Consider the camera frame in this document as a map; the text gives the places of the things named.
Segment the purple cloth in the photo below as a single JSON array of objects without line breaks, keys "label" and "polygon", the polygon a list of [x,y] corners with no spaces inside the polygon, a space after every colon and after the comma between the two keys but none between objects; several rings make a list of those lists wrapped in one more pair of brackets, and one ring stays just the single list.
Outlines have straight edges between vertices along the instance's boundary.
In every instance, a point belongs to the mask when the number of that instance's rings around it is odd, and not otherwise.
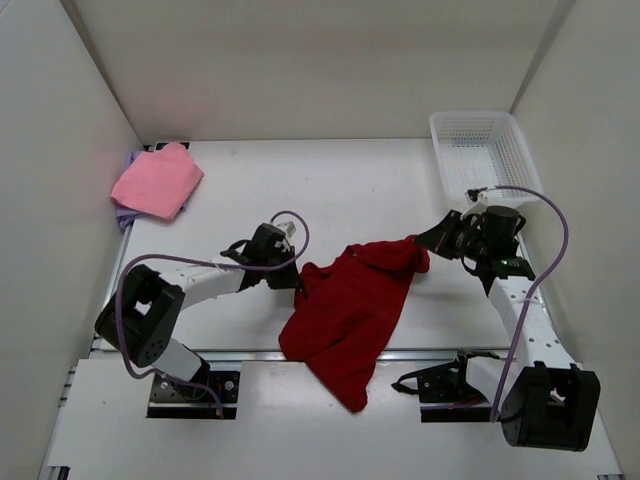
[{"label": "purple cloth", "polygon": [[[138,158],[141,152],[136,150],[129,150],[127,153],[127,158],[124,161],[124,169],[126,170],[131,166],[131,164]],[[187,207],[187,202],[184,202],[180,210],[184,210]],[[132,208],[123,207],[122,205],[116,205],[116,221],[118,222],[118,226],[121,230],[124,230],[133,223],[134,220],[138,218],[147,217],[148,213],[141,212],[139,210],[134,210]]]}]

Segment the red cloth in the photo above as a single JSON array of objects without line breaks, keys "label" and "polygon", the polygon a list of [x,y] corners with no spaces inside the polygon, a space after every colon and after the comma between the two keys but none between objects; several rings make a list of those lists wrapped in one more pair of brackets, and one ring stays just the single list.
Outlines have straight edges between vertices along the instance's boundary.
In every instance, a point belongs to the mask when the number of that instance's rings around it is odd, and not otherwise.
[{"label": "red cloth", "polygon": [[347,409],[359,412],[413,274],[428,270],[427,251],[413,237],[351,245],[325,268],[307,263],[301,277],[308,297],[296,293],[296,311],[279,338],[282,353],[305,362]]}]

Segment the white basket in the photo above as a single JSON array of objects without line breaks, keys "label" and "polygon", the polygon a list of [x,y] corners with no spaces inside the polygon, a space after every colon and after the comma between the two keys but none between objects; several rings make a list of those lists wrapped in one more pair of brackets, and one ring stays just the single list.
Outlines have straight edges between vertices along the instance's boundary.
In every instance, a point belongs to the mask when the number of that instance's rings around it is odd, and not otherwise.
[{"label": "white basket", "polygon": [[[452,111],[429,117],[445,194],[453,208],[468,204],[470,188],[542,185],[515,118],[504,112]],[[517,208],[537,197],[515,190],[487,194],[489,204]]]}]

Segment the white table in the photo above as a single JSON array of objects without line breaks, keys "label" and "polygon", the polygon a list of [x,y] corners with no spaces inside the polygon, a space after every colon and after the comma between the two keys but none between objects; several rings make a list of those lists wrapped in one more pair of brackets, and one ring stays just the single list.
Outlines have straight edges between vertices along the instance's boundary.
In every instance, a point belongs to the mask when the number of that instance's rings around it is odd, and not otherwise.
[{"label": "white table", "polygon": [[[448,210],[430,140],[194,142],[190,152],[206,176],[188,210],[171,224],[136,221],[125,261],[150,252],[210,258],[275,211],[293,209],[311,227],[304,261],[326,265],[348,244],[419,233]],[[277,337],[291,312],[290,293],[260,286],[180,316],[175,337],[206,350],[207,359],[241,367],[235,420],[145,418],[150,378],[129,378],[103,345],[78,367],[45,465],[70,467],[73,480],[597,480],[620,473],[599,416],[585,453],[513,448],[498,425],[422,424],[417,399],[390,387],[425,363],[449,361],[452,351],[442,349],[507,347],[480,282],[457,262],[432,257],[429,274],[415,279],[358,415],[305,365],[282,361]],[[398,361],[410,355],[421,363]]]},{"label": "white table", "polygon": [[[205,177],[188,209],[171,223],[137,220],[124,263],[145,253],[212,258],[276,211],[292,209],[311,228],[300,266],[324,266],[349,244],[421,233],[448,211],[429,139],[193,142],[189,151]],[[302,235],[299,228],[298,245]],[[432,256],[431,265],[415,277],[387,348],[508,347],[480,281],[459,262]],[[262,284],[186,310],[174,336],[197,350],[279,350],[292,312],[292,292]]]},{"label": "white table", "polygon": [[378,364],[369,404],[344,410],[303,364],[245,362],[235,420],[145,418],[150,379],[119,359],[80,362],[47,464],[69,480],[597,480],[620,473],[598,416],[584,453],[510,447],[500,426],[420,423]]}]

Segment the pink towel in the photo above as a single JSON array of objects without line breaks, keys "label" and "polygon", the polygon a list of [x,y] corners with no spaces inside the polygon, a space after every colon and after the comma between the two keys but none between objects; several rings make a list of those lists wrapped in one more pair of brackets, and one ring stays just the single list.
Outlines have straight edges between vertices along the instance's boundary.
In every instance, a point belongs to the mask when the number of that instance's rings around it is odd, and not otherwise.
[{"label": "pink towel", "polygon": [[204,173],[178,142],[159,152],[142,152],[111,191],[118,205],[171,220]]}]

